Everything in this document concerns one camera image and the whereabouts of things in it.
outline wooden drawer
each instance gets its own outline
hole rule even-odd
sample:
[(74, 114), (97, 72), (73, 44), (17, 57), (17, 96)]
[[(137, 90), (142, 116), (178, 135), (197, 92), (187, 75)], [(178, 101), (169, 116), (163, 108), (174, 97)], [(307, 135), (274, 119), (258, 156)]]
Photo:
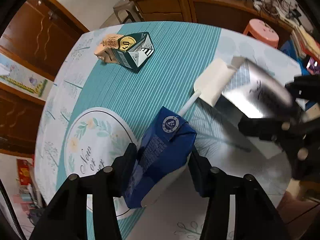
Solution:
[(181, 12), (178, 0), (139, 0), (142, 13)]
[(142, 14), (142, 17), (146, 22), (151, 22), (151, 21), (183, 22), (183, 17), (181, 13), (148, 13), (148, 14)]
[(278, 48), (280, 48), (288, 39), (290, 39), (290, 29), (284, 29), (279, 24), (273, 23), (265, 18), (260, 17), (259, 13), (257, 13), (256, 15), (251, 12), (230, 6), (222, 6), (220, 4), (196, 1), (194, 2), (194, 8), (197, 23), (213, 25), (216, 27), (243, 33), (248, 22), (251, 19), (256, 18), (270, 25), (270, 27), (273, 28), (274, 31), (278, 34)]

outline wooden door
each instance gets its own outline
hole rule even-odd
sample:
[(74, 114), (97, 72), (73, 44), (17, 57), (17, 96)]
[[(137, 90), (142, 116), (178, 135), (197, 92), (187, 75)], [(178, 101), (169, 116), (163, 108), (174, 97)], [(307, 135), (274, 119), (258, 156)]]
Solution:
[(43, 107), (0, 89), (0, 148), (33, 154)]
[(73, 45), (85, 32), (86, 28), (83, 29), (52, 1), (27, 0), (4, 31), (0, 46), (56, 76)]

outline blue milk carton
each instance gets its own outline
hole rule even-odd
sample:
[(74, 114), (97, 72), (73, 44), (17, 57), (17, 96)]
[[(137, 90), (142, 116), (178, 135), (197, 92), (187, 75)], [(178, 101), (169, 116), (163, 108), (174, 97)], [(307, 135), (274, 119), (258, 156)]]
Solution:
[(164, 106), (144, 133), (138, 159), (124, 192), (129, 208), (152, 204), (183, 172), (196, 131), (181, 116)]

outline spatula handle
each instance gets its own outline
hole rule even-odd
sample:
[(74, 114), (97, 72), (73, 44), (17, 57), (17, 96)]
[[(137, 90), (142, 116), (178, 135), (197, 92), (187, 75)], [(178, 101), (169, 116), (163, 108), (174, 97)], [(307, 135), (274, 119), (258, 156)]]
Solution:
[(178, 112), (178, 115), (183, 116), (200, 95), (201, 95), (201, 91), (197, 89), (193, 93), (193, 95), (189, 98), (189, 100), (184, 104), (184, 106), (180, 109), (180, 111)]

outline round table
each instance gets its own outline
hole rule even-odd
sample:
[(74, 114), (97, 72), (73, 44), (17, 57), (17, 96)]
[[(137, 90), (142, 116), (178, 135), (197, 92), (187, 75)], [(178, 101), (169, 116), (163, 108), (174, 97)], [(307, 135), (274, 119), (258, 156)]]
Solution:
[[(149, 32), (155, 52), (139, 73), (104, 64), (94, 50), (108, 33)], [(178, 112), (193, 93), (193, 83), (215, 58), (231, 63), (247, 57), (281, 84), (300, 75), (299, 64), (260, 41), (214, 26), (185, 22), (141, 22), (83, 34), (70, 51), (49, 93), (41, 117), (35, 153), (35, 177), (49, 203), (64, 182), (64, 147), (73, 121), (92, 107), (116, 112), (140, 138), (161, 106)], [(242, 177), (253, 174), (275, 206), (291, 177), (285, 153), (263, 156), (224, 115), (200, 99), (184, 116), (197, 131), (196, 148), (213, 166)], [(118, 220), (123, 239), (199, 239), (208, 199), (195, 191), (188, 169), (157, 202)], [(94, 239), (87, 210), (88, 239)]]

